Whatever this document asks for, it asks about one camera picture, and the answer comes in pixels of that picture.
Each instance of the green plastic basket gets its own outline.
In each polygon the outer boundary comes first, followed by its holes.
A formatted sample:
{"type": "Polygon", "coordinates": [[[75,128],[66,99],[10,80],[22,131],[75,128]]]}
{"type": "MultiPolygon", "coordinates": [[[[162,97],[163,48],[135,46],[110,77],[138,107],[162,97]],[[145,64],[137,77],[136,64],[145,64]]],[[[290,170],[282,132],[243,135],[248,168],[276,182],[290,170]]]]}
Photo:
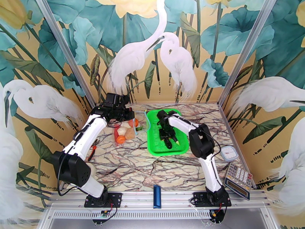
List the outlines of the green plastic basket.
{"type": "MultiPolygon", "coordinates": [[[[181,115],[181,113],[176,109],[163,109],[166,113],[169,111],[175,111],[181,115]]],[[[160,125],[157,125],[159,121],[157,113],[161,110],[152,110],[147,114],[147,118],[150,121],[150,129],[147,131],[147,148],[148,151],[154,156],[171,156],[171,155],[180,155],[187,152],[189,148],[188,138],[186,134],[174,127],[176,132],[177,140],[180,145],[177,145],[172,139],[170,139],[173,147],[168,149],[164,141],[160,140],[159,129],[160,125]]]]}

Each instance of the marble table surface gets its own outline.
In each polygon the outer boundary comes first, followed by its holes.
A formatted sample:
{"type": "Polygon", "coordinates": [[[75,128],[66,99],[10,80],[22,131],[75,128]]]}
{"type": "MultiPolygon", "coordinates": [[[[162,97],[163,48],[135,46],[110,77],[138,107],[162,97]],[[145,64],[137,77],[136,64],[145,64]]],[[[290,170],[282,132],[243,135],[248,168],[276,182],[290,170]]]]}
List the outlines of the marble table surface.
{"type": "MultiPolygon", "coordinates": [[[[233,145],[216,104],[145,104],[132,105],[134,111],[174,108],[195,123],[208,125],[211,135],[221,146],[233,145]]],[[[96,179],[109,191],[152,191],[155,184],[162,190],[205,190],[205,178],[199,160],[190,149],[182,155],[153,156],[147,150],[147,134],[117,145],[113,128],[103,130],[94,157],[90,161],[96,168],[96,179]]],[[[218,154],[215,163],[223,180],[228,167],[218,154]]],[[[234,164],[241,166],[239,159],[234,164]]]]}

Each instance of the floral wallpaper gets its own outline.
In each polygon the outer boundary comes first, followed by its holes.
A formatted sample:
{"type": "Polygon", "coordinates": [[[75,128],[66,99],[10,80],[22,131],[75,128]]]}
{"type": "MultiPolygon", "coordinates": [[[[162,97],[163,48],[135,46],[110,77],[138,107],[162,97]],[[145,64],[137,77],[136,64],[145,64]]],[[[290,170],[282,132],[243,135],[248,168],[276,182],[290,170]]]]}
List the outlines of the floral wallpaper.
{"type": "MultiPolygon", "coordinates": [[[[202,103],[218,100],[264,0],[47,1],[96,102],[109,91],[133,103],[202,103]]],[[[257,45],[273,33],[265,27],[257,45]]],[[[58,72],[50,57],[41,63],[58,72]]]]}
{"type": "Polygon", "coordinates": [[[56,189],[49,163],[90,112],[35,0],[0,0],[0,223],[35,227],[56,189]]]}
{"type": "Polygon", "coordinates": [[[223,109],[258,188],[266,190],[279,228],[305,226],[305,0],[277,0],[258,44],[223,109]]]}

